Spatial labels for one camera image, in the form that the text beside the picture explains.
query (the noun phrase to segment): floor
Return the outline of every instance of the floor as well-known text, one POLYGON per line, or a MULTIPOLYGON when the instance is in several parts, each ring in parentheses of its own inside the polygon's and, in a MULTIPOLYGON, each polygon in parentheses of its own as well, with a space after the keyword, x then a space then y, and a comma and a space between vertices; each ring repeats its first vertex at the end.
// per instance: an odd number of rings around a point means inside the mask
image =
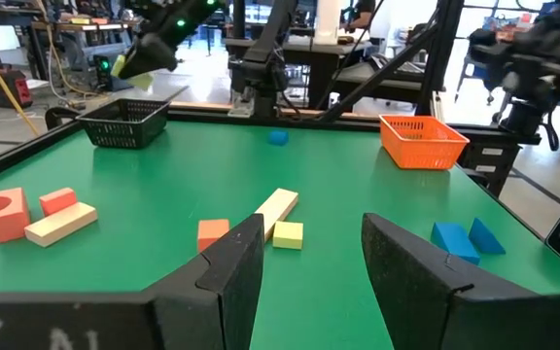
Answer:
MULTIPOLYGON (((447 70, 446 86, 453 90, 457 86, 461 62, 466 47, 456 45, 447 70)), ((4 60, 23 64, 23 54, 19 51, 3 52, 4 60)), ((148 91, 137 88, 127 89, 108 96, 107 100, 117 98, 171 99, 175 101, 229 102, 230 78, 228 75, 228 55, 224 48, 214 46, 207 56, 206 43, 194 42, 191 49, 181 48, 177 52, 184 63, 170 73, 159 71, 148 91)), ((481 81, 466 80, 457 103, 450 103, 446 110, 449 123, 489 124, 492 114, 498 110, 503 98, 501 91, 495 91, 496 100, 487 106, 487 91, 481 81)), ((39 132, 46 128, 42 116, 47 108, 57 105, 48 88, 33 91, 34 105, 25 112, 39 132)), ((98 103, 88 103, 92 109, 98 103)), ((393 103, 387 107, 385 101, 365 98, 355 108, 362 114, 412 114, 407 103, 393 103)), ((554 113, 554 124, 560 135, 560 108, 554 113)), ((30 128, 10 109, 0 109, 0 153, 13 146, 30 140, 30 128)), ((501 194, 501 200, 520 218, 530 224, 540 235, 547 235, 560 217, 560 152, 550 151, 544 139, 539 146, 526 146, 520 151, 514 171, 501 194)))

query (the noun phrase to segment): green table surface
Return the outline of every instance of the green table surface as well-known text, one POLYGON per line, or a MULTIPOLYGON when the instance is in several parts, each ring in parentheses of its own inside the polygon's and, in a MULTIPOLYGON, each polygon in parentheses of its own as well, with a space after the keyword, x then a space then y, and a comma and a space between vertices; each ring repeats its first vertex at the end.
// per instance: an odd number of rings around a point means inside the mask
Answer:
POLYGON ((299 193, 288 220, 301 251, 267 243, 253 349, 392 348, 368 281, 361 221, 377 213, 429 239, 434 222, 479 217, 507 249, 480 266, 541 294, 560 293, 560 259, 464 173, 399 170, 375 133, 169 122, 142 151, 96 148, 83 131, 0 174, 40 195, 73 188, 98 222, 50 248, 0 245, 0 291, 139 291, 196 254, 197 223, 252 214, 276 188, 299 193))

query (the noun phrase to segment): beige rectangular block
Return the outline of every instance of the beige rectangular block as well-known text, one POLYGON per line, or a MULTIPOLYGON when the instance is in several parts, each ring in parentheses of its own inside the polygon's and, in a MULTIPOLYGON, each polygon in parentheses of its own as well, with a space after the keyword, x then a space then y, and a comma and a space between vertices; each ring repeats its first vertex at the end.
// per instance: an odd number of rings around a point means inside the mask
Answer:
POLYGON ((277 222, 273 229, 273 246, 276 248, 301 249, 303 223, 277 222))
POLYGON ((297 192, 277 189, 256 211, 256 214, 262 214, 265 242, 271 236, 276 222, 286 219, 296 204, 298 204, 297 192))
POLYGON ((77 202, 26 227, 25 237, 42 247, 48 247, 96 219, 96 209, 77 202))

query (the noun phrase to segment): blue cube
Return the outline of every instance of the blue cube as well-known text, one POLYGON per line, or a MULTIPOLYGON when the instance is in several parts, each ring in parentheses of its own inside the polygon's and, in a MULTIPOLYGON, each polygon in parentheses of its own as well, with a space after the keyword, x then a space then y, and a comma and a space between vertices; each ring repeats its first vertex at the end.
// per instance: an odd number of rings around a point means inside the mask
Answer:
POLYGON ((472 222, 471 234, 469 239, 481 253, 504 254, 505 248, 496 239, 494 233, 479 218, 474 218, 472 222))
POLYGON ((440 249, 469 263, 478 264, 480 261, 478 253, 468 239, 466 230, 459 224, 435 223, 432 230, 432 242, 440 249))
POLYGON ((269 132, 269 143, 277 146, 284 146, 289 142, 289 133, 282 130, 273 130, 269 132))

